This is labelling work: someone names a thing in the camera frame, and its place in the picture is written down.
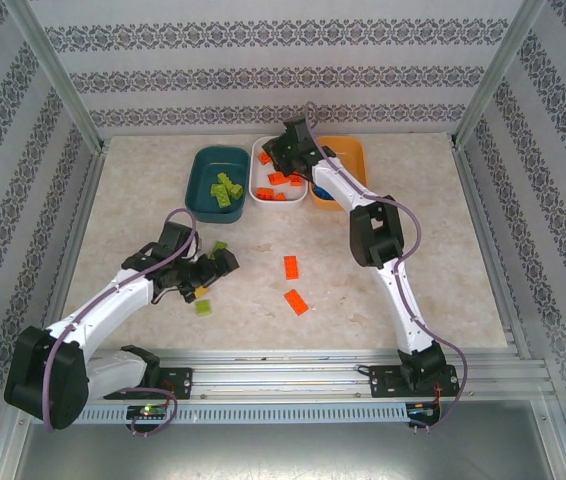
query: black connector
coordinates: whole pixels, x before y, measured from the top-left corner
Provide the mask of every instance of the black connector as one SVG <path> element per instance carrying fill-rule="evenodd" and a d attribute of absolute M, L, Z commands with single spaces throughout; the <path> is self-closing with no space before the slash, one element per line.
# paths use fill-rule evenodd
<path fill-rule="evenodd" d="M 56 338 L 48 331 L 28 327 L 16 339 L 5 385 L 7 403 L 43 419 L 43 372 Z M 50 379 L 50 423 L 55 429 L 72 424 L 89 394 L 83 350 L 76 342 L 62 343 Z"/>

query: green lego brick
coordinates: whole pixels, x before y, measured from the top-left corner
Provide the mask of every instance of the green lego brick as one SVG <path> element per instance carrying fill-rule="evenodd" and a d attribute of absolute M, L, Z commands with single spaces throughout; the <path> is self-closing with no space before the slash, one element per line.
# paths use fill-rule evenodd
<path fill-rule="evenodd" d="M 210 189 L 210 195 L 212 195 L 213 197 L 216 197 L 217 195 L 223 192 L 227 192 L 227 190 L 220 183 L 213 184 L 212 188 Z"/>
<path fill-rule="evenodd" d="M 232 185 L 234 185 L 232 183 L 232 180 L 230 180 L 230 177 L 227 176 L 227 174 L 221 172 L 217 175 L 217 178 L 219 179 L 219 182 L 229 191 L 232 188 Z"/>
<path fill-rule="evenodd" d="M 230 197 L 232 197 L 234 200 L 238 200 L 243 196 L 243 187 L 238 183 L 234 184 L 232 185 L 232 188 L 230 188 L 228 193 L 230 194 Z"/>
<path fill-rule="evenodd" d="M 210 307 L 209 300 L 200 300 L 195 302 L 194 305 L 196 306 L 196 314 L 199 317 L 204 317 L 205 315 L 212 313 L 212 307 Z"/>
<path fill-rule="evenodd" d="M 221 208 L 225 208 L 225 207 L 229 207 L 230 206 L 230 197 L 228 197 L 227 192 L 224 193 L 218 193 L 216 195 L 216 201 L 219 204 L 219 207 Z"/>
<path fill-rule="evenodd" d="M 210 252 L 210 258 L 214 260 L 214 252 L 217 250 L 221 250 L 222 248 L 227 248 L 227 243 L 225 242 L 216 242 L 214 247 L 212 247 L 212 251 Z"/>

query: metal frame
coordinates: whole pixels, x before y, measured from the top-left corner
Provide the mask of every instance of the metal frame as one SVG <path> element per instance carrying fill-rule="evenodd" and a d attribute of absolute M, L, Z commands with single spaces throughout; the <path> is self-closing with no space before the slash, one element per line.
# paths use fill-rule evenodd
<path fill-rule="evenodd" d="M 59 94 L 90 151 L 92 153 L 100 151 L 103 139 L 50 39 L 45 34 L 45 30 L 34 15 L 29 0 L 5 0 L 5 5 L 45 70 L 52 86 Z"/>
<path fill-rule="evenodd" d="M 467 142 L 492 95 L 499 83 L 501 83 L 506 70 L 516 56 L 516 52 L 523 43 L 525 36 L 546 3 L 546 0 L 523 0 L 519 11 L 512 20 L 510 28 L 505 32 L 503 41 L 490 62 L 490 66 L 487 68 L 485 75 L 483 75 L 481 83 L 479 83 L 476 92 L 465 109 L 463 118 L 459 122 L 459 126 L 454 133 L 457 145 L 464 145 Z"/>
<path fill-rule="evenodd" d="M 6 4 L 91 150 L 99 155 L 84 191 L 78 222 L 70 238 L 69 250 L 62 266 L 62 278 L 49 310 L 49 321 L 60 318 L 109 144 L 104 143 L 100 137 L 69 75 L 32 12 L 28 0 L 7 0 Z M 461 400 L 464 402 L 529 401 L 553 476 L 557 480 L 566 480 L 565 419 L 556 399 L 545 361 L 531 359 L 498 262 L 487 219 L 469 171 L 467 158 L 462 148 L 458 148 L 471 135 L 525 34 L 544 4 L 545 0 L 524 0 L 453 136 L 454 142 L 451 142 L 463 192 L 508 341 L 508 347 L 505 349 L 470 349 L 466 352 L 470 368 L 466 394 Z M 206 415 L 210 415 L 210 422 L 215 420 L 214 415 L 219 412 L 230 412 L 232 415 L 238 415 L 236 418 L 240 421 L 249 423 L 252 417 L 247 414 L 241 417 L 240 412 L 254 411 L 255 408 L 260 409 L 259 411 L 278 411 L 279 414 L 290 408 L 305 408 L 319 412 L 333 412 L 335 409 L 350 411 L 350 407 L 355 405 L 363 412 L 356 414 L 359 415 L 360 420 L 365 415 L 374 415 L 370 412 L 387 408 L 388 405 L 393 405 L 402 412 L 400 409 L 404 408 L 406 402 L 415 401 L 413 398 L 372 398 L 367 378 L 356 371 L 359 365 L 398 364 L 399 359 L 394 351 L 166 350 L 154 353 L 162 358 L 164 366 L 187 366 L 194 369 L 191 400 L 181 401 L 180 405 L 186 412 L 208 412 Z M 452 351 L 445 353 L 449 362 L 460 369 L 458 356 Z M 134 403 L 141 402 L 101 400 L 91 403 L 86 407 L 81 423 L 107 423 L 111 420 L 108 420 L 110 410 L 120 411 L 125 405 Z M 349 414 L 342 415 L 344 416 L 341 420 L 352 420 Z M 177 419 L 177 423 L 194 422 L 196 419 L 196 415 L 182 415 Z M 392 413 L 375 420 L 404 421 L 404 417 Z M 6 408 L 2 413 L 0 479 L 15 477 L 28 430 L 35 423 L 31 417 L 11 407 Z"/>

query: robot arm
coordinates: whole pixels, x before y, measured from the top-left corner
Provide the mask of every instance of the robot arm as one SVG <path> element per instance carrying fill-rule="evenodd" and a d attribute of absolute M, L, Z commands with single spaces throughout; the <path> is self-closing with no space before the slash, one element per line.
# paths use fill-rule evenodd
<path fill-rule="evenodd" d="M 170 257 L 182 247 L 190 232 L 189 227 L 166 222 L 159 241 L 125 260 L 114 279 L 81 308 L 46 330 L 25 329 L 14 347 L 4 394 L 7 403 L 42 418 L 43 371 L 52 346 L 68 325 L 74 325 L 81 311 L 112 287 L 116 290 L 74 325 L 54 358 L 49 389 L 50 422 L 54 428 L 62 429 L 80 415 L 89 400 L 126 387 L 156 387 L 160 360 L 145 350 L 126 346 L 108 357 L 92 360 L 92 356 L 130 315 L 157 303 L 165 292 L 179 290 L 189 303 L 195 299 L 197 287 L 209 286 L 238 268 L 234 255 L 225 249 L 217 250 L 214 260 L 207 255 L 197 257 L 197 241 L 192 242 L 186 255 L 129 281 L 130 277 Z"/>
<path fill-rule="evenodd" d="M 370 268 L 387 299 L 396 326 L 401 376 L 413 391 L 429 389 L 435 379 L 445 374 L 446 361 L 441 346 L 414 321 L 427 327 L 407 279 L 403 255 L 403 231 L 395 206 L 381 201 L 342 165 L 336 154 L 323 147 L 319 152 L 305 117 L 284 122 L 286 132 L 263 145 L 274 168 L 284 175 L 300 174 L 329 193 L 350 217 L 350 250 L 356 262 Z M 397 285 L 395 269 L 405 301 Z"/>

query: cable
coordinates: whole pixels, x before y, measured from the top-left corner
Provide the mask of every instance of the cable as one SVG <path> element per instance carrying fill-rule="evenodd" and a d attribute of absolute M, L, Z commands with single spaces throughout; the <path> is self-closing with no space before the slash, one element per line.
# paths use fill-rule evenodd
<path fill-rule="evenodd" d="M 152 273 L 153 271 L 158 270 L 159 268 L 164 267 L 165 265 L 176 260 L 178 256 L 181 255 L 188 248 L 188 246 L 190 245 L 190 243 L 192 243 L 192 240 L 194 240 L 194 237 L 196 235 L 196 218 L 194 217 L 194 214 L 192 214 L 192 212 L 190 212 L 187 208 L 177 208 L 176 210 L 173 210 L 168 214 L 168 216 L 165 219 L 165 222 L 163 223 L 167 223 L 168 221 L 170 221 L 170 219 L 177 213 L 187 213 L 190 216 L 190 219 L 192 220 L 192 228 L 190 230 L 190 235 L 185 240 L 185 243 L 181 245 L 181 247 L 179 247 L 179 249 L 176 252 L 174 252 L 172 255 L 167 257 L 165 260 L 162 260 L 156 265 L 152 265 L 151 267 L 148 267 L 145 270 L 135 273 L 131 277 L 123 280 L 120 284 L 110 287 L 109 289 L 101 293 L 98 297 L 92 300 L 87 305 L 87 307 L 85 307 L 78 313 L 76 318 L 72 320 L 72 322 L 70 322 L 67 325 L 67 327 L 65 327 L 65 330 L 63 330 L 61 335 L 59 335 L 59 338 L 57 338 L 56 342 L 54 342 L 54 345 L 50 350 L 50 354 L 47 357 L 47 362 L 45 364 L 45 371 L 43 373 L 43 388 L 42 388 L 43 412 L 42 413 L 43 413 L 43 424 L 45 425 L 45 429 L 48 432 L 52 432 L 54 430 L 54 428 L 52 427 L 52 422 L 50 421 L 50 383 L 52 378 L 52 366 L 54 365 L 54 359 L 56 358 L 56 354 L 59 351 L 59 348 L 61 348 L 63 341 L 67 338 L 70 332 L 76 330 L 76 327 L 81 323 L 81 320 L 83 320 L 83 318 L 88 313 L 90 313 L 90 311 L 92 311 L 94 307 L 96 307 L 107 297 L 112 295 L 114 292 L 118 291 L 121 287 L 124 287 L 125 285 L 128 285 L 129 283 L 133 282 L 134 280 L 143 277 L 148 273 Z M 172 395 L 172 396 L 174 395 L 172 392 L 169 392 L 168 390 L 161 390 L 161 389 L 155 389 L 155 390 L 158 390 L 158 392 L 155 393 L 162 393 L 165 395 Z"/>
<path fill-rule="evenodd" d="M 407 253 L 405 253 L 404 255 L 399 257 L 398 261 L 394 265 L 394 270 L 392 272 L 394 274 L 394 277 L 396 278 L 396 285 L 397 285 L 398 290 L 399 290 L 399 295 L 401 297 L 401 301 L 403 302 L 405 309 L 407 310 L 408 314 L 410 315 L 410 320 L 412 320 L 414 323 L 416 323 L 416 325 L 418 325 L 418 327 L 421 330 L 423 330 L 425 333 L 427 333 L 434 340 L 436 340 L 439 343 L 442 343 L 443 345 L 447 345 L 449 348 L 454 350 L 459 355 L 459 357 L 461 358 L 461 362 L 463 363 L 463 379 L 461 380 L 461 385 L 459 386 L 459 391 L 456 394 L 456 397 L 454 398 L 454 401 L 452 402 L 452 405 L 450 406 L 448 411 L 445 413 L 445 415 L 441 419 L 439 419 L 439 421 L 435 425 L 433 425 L 432 427 L 430 427 L 430 429 L 428 429 L 428 432 L 429 432 L 429 430 L 434 430 L 435 428 L 438 428 L 438 426 L 441 425 L 441 423 L 443 423 L 443 421 L 446 420 L 450 416 L 450 414 L 454 411 L 454 409 L 458 405 L 459 400 L 461 399 L 461 395 L 463 395 L 463 391 L 465 390 L 465 384 L 467 383 L 468 366 L 467 366 L 467 358 L 465 357 L 465 354 L 463 353 L 463 351 L 459 347 L 457 347 L 453 343 L 451 343 L 451 342 L 439 337 L 435 333 L 433 333 L 429 328 L 427 328 L 425 326 L 425 324 L 423 322 L 421 322 L 418 319 L 418 317 L 412 311 L 412 308 L 411 308 L 411 306 L 410 306 L 410 304 L 407 301 L 407 298 L 405 296 L 405 292 L 403 291 L 403 285 L 402 285 L 402 281 L 401 281 L 400 274 L 399 274 L 399 266 L 402 263 L 404 263 L 408 258 L 410 258 L 412 255 L 414 255 L 416 250 L 421 245 L 421 238 L 422 238 L 422 235 L 423 235 L 423 232 L 421 230 L 421 224 L 420 224 L 418 218 L 416 217 L 416 215 L 414 214 L 414 212 L 412 212 L 412 210 L 407 208 L 402 203 L 397 202 L 395 200 L 390 200 L 389 198 L 383 198 L 383 197 L 380 197 L 378 195 L 366 194 L 365 191 L 362 190 L 356 184 L 356 182 L 352 181 L 352 179 L 349 177 L 349 175 L 345 175 L 343 173 L 343 171 L 341 169 L 339 169 L 334 164 L 334 162 L 332 162 L 332 160 L 329 158 L 329 156 L 325 153 L 325 150 L 323 150 L 323 147 L 321 147 L 321 145 L 319 144 L 316 136 L 314 135 L 314 132 L 312 131 L 312 129 L 316 126 L 316 123 L 318 123 L 318 122 L 315 122 L 312 125 L 310 124 L 310 118 L 309 118 L 310 107 L 315 108 L 315 109 L 317 108 L 316 104 L 314 102 L 307 102 L 305 104 L 305 107 L 303 108 L 303 115 L 305 116 L 305 123 L 308 125 L 308 133 L 310 134 L 310 137 L 314 141 L 316 148 L 321 153 L 321 156 L 330 165 L 332 170 L 337 172 L 363 198 L 392 205 L 392 206 L 402 210 L 403 212 L 405 212 L 407 214 L 407 216 L 410 217 L 410 219 L 414 223 L 414 228 L 416 229 L 416 240 L 414 242 L 414 245 L 412 246 L 412 248 L 410 248 L 410 250 L 407 251 Z"/>
<path fill-rule="evenodd" d="M 159 424 L 156 428 L 150 430 L 149 432 L 139 432 L 136 430 L 136 421 L 142 417 L 134 417 L 132 419 L 132 425 L 130 425 L 130 430 L 132 431 L 132 435 L 140 435 L 144 438 L 151 437 L 152 435 L 156 435 L 160 431 L 167 428 L 167 426 L 172 423 L 172 420 L 176 417 L 176 410 L 178 409 L 178 402 L 176 400 L 176 395 L 174 392 L 169 390 L 163 390 L 162 388 L 149 388 L 149 387 L 130 387 L 130 388 L 122 388 L 119 390 L 120 393 L 128 393 L 128 392 L 140 392 L 140 393 L 159 393 L 161 395 L 166 395 L 168 398 L 168 403 L 170 399 L 174 402 L 174 408 L 172 409 L 172 413 L 170 416 L 165 420 L 165 422 Z"/>

